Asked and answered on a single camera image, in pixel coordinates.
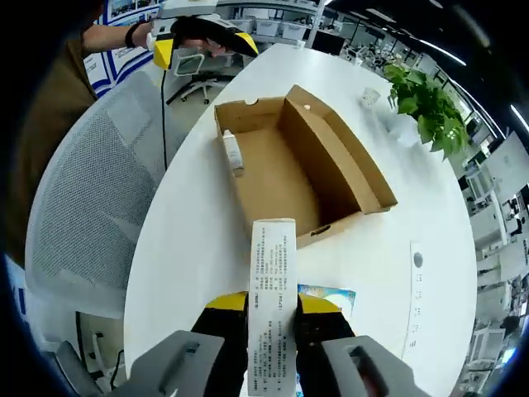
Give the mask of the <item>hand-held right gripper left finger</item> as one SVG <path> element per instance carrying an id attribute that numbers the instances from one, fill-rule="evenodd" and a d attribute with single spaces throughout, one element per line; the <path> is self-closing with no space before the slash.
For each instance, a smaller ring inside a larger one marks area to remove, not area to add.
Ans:
<path id="1" fill-rule="evenodd" d="M 178 330 L 138 357 L 111 396 L 238 396 L 248 365 L 245 291 L 208 303 L 189 331 Z"/>

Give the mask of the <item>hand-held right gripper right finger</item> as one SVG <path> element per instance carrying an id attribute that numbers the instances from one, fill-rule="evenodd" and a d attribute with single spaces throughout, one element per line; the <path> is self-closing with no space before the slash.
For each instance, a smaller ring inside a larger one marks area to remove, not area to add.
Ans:
<path id="1" fill-rule="evenodd" d="M 417 396 L 412 368 L 369 336 L 357 336 L 332 302 L 298 295 L 296 367 L 305 396 Z"/>

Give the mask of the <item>person's left hand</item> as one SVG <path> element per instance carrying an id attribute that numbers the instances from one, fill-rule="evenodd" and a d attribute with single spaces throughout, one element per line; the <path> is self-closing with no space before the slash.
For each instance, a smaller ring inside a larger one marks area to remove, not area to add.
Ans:
<path id="1" fill-rule="evenodd" d="M 219 45 L 209 39 L 184 38 L 181 40 L 179 48 L 196 49 L 201 52 L 207 52 L 212 58 L 223 55 L 229 51 L 225 46 Z"/>

